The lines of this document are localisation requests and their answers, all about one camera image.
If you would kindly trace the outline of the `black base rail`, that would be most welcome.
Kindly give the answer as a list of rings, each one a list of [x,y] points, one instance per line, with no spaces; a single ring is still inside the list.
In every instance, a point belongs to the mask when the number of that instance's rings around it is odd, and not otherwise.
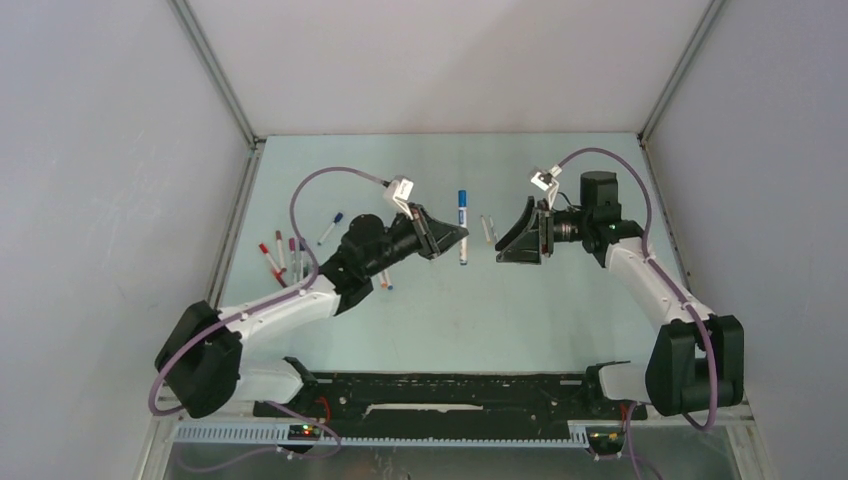
[[[341,437],[567,439],[600,421],[622,432],[628,404],[578,373],[316,372],[287,408]]]

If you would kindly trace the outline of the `red pen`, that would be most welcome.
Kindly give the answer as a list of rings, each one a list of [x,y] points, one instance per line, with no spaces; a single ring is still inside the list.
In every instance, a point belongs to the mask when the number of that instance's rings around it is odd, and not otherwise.
[[[261,253],[263,254],[264,258],[268,262],[270,270],[272,272],[272,275],[274,276],[276,281],[279,283],[279,285],[281,287],[286,287],[287,284],[286,284],[285,280],[283,279],[284,269],[277,264],[277,262],[275,261],[275,259],[271,255],[270,250],[268,249],[268,247],[264,243],[259,243],[258,247],[259,247]]]

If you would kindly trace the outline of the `left controller board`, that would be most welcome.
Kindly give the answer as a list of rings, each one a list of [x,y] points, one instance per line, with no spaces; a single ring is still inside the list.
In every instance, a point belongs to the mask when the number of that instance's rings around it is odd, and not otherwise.
[[[292,425],[288,428],[286,439],[290,442],[316,442],[324,438],[323,431],[314,425]]]

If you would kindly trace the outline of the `purple pen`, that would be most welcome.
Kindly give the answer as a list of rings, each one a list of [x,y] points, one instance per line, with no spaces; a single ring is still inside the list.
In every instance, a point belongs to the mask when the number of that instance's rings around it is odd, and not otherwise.
[[[296,283],[299,278],[299,274],[297,273],[297,243],[294,237],[290,237],[287,240],[288,243],[288,252],[289,252],[289,267],[288,272],[291,277],[293,283]]]

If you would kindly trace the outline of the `dark blue cap pen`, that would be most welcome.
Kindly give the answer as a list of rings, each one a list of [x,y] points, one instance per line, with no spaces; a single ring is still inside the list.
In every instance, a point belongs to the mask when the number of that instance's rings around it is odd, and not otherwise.
[[[324,229],[321,235],[318,237],[316,244],[318,246],[322,246],[328,240],[328,237],[331,235],[333,230],[340,224],[342,219],[344,218],[344,214],[342,212],[337,212],[329,225]]]

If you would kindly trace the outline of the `yellow pen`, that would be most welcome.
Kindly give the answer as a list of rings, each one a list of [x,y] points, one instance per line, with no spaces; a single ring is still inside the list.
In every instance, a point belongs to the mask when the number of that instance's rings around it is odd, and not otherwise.
[[[490,229],[487,217],[485,215],[481,215],[480,221],[481,221],[481,224],[482,224],[482,229],[483,229],[486,244],[492,245],[493,244],[493,237],[492,237],[492,234],[491,234],[491,229]]]

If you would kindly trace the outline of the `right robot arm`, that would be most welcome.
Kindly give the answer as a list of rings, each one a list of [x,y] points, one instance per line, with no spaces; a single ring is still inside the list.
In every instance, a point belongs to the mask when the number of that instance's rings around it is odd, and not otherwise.
[[[597,381],[581,392],[585,411],[606,418],[623,401],[652,405],[663,416],[740,404],[744,397],[744,329],[720,316],[672,279],[658,262],[647,233],[622,216],[613,172],[580,177],[580,203],[557,210],[560,168],[536,171],[531,182],[544,198],[528,198],[513,227],[495,246],[499,263],[539,265],[558,243],[579,243],[614,275],[656,332],[646,364],[615,362],[596,368]]]

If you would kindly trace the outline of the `controller board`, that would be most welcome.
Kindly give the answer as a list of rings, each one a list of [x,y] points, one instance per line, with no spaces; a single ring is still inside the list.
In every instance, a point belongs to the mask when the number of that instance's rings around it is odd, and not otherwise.
[[[594,432],[589,435],[589,442],[591,444],[621,444],[623,440],[624,436],[620,432]]]
[[[324,438],[323,431],[314,425],[292,425],[288,428],[286,439],[290,442],[316,442]]]

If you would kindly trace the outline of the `large blue marker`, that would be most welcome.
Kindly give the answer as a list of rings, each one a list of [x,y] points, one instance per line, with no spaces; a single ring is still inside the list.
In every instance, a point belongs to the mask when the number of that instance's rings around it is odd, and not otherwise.
[[[459,264],[466,266],[468,264],[468,221],[467,221],[467,191],[458,191],[458,222],[459,226],[464,230],[464,236],[459,243]]]

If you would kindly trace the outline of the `maroon pen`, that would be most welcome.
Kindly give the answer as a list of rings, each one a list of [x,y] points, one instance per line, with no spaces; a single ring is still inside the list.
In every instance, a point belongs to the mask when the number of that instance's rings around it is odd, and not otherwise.
[[[276,249],[279,260],[279,272],[283,274],[287,271],[286,264],[286,256],[285,256],[285,245],[283,241],[282,232],[280,230],[275,231],[275,241],[276,241]]]

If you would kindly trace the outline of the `right controller board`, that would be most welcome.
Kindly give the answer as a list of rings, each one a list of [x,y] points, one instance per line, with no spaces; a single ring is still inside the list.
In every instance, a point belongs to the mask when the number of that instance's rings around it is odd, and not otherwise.
[[[589,442],[591,444],[621,444],[623,440],[624,436],[620,432],[594,432],[589,435]]]

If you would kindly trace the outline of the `light green pen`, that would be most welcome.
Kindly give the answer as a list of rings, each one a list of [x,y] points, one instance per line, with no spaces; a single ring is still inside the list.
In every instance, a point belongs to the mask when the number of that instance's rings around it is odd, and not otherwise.
[[[494,219],[491,215],[488,216],[488,224],[489,224],[490,235],[492,237],[492,242],[493,242],[493,244],[497,244],[497,242],[499,240],[499,236],[498,236],[498,233],[497,233],[497,229],[496,229],[496,226],[495,226]]]

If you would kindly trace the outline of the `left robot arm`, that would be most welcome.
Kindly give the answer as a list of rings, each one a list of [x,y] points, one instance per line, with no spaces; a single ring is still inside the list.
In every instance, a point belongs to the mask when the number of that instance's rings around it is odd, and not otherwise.
[[[278,403],[292,416],[304,416],[316,403],[315,388],[291,358],[271,353],[290,331],[341,315],[374,289],[373,277],[418,255],[433,260],[460,244],[466,227],[433,218],[420,204],[399,213],[390,225],[373,214],[355,217],[336,251],[307,280],[276,294],[222,310],[201,300],[188,306],[154,360],[158,376],[148,406],[167,386],[185,411],[198,419],[231,400]]]

